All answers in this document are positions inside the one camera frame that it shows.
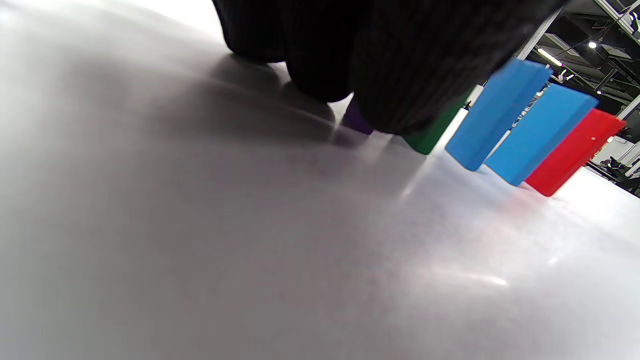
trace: white table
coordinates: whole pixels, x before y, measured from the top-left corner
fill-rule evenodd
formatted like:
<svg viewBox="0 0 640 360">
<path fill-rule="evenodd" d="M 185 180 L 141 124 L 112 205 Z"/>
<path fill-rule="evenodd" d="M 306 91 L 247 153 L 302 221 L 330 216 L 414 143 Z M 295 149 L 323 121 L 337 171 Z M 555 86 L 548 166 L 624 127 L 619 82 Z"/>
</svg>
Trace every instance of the white table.
<svg viewBox="0 0 640 360">
<path fill-rule="evenodd" d="M 3 0 L 0 54 L 5 359 L 640 356 L 640 202 L 586 170 L 546 199 L 334 131 L 124 1 Z"/>
</svg>

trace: red block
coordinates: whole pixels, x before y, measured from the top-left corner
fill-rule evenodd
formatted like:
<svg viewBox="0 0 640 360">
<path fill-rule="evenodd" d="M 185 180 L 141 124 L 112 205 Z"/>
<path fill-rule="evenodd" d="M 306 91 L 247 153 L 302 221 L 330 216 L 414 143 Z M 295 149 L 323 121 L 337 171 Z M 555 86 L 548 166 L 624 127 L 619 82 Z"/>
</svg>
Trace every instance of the red block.
<svg viewBox="0 0 640 360">
<path fill-rule="evenodd" d="M 526 180 L 544 196 L 551 196 L 618 133 L 625 122 L 593 109 Z"/>
</svg>

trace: black cloth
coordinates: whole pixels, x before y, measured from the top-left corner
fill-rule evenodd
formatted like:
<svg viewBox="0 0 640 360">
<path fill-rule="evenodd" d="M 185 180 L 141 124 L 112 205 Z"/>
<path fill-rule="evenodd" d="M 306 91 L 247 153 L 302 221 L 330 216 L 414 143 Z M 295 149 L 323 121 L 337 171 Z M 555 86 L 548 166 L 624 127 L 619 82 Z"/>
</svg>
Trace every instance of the black cloth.
<svg viewBox="0 0 640 360">
<path fill-rule="evenodd" d="M 373 128 L 405 135 L 487 79 L 565 0 L 213 2 L 233 52 L 286 61 L 321 101 L 353 91 Z"/>
</svg>

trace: blue block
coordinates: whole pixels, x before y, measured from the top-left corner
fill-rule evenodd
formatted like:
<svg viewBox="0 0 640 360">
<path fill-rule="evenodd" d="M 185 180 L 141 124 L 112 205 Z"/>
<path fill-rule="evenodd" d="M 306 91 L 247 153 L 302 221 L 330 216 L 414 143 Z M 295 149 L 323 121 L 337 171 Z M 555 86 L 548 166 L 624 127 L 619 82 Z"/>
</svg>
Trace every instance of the blue block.
<svg viewBox="0 0 640 360">
<path fill-rule="evenodd" d="M 518 186 L 598 104 L 589 95 L 551 85 L 486 164 Z"/>
<path fill-rule="evenodd" d="M 489 79 L 447 144 L 447 152 L 476 171 L 550 75 L 551 70 L 539 63 L 511 60 Z"/>
</svg>

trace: rectangular block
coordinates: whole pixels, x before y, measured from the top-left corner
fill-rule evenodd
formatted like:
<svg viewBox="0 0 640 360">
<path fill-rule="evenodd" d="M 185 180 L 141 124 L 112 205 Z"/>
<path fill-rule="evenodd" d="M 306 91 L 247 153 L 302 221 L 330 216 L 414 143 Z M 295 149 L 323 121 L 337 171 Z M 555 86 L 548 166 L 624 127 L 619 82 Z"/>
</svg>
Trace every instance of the rectangular block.
<svg viewBox="0 0 640 360">
<path fill-rule="evenodd" d="M 589 161 L 625 122 L 593 109 L 527 178 L 527 184 L 544 196 L 552 196 Z"/>
<path fill-rule="evenodd" d="M 597 103 L 589 95 L 550 85 L 486 164 L 507 183 L 520 185 Z"/>
<path fill-rule="evenodd" d="M 511 60 L 489 79 L 447 144 L 447 152 L 476 171 L 550 75 L 542 64 Z"/>
<path fill-rule="evenodd" d="M 456 117 L 460 109 L 465 105 L 470 94 L 471 90 L 449 105 L 440 116 L 433 121 L 427 131 L 416 135 L 403 136 L 406 143 L 409 144 L 413 150 L 421 154 L 430 154 L 433 147 L 435 147 L 438 140 L 442 137 L 442 134 L 447 127 L 449 127 L 449 124 L 451 124 L 451 121 L 453 121 L 453 118 Z"/>
<path fill-rule="evenodd" d="M 347 107 L 347 111 L 342 117 L 341 126 L 346 126 L 355 131 L 361 132 L 365 135 L 371 135 L 373 133 L 373 127 L 371 127 L 362 117 L 360 113 L 360 107 L 356 103 L 355 99 L 352 99 Z"/>
</svg>

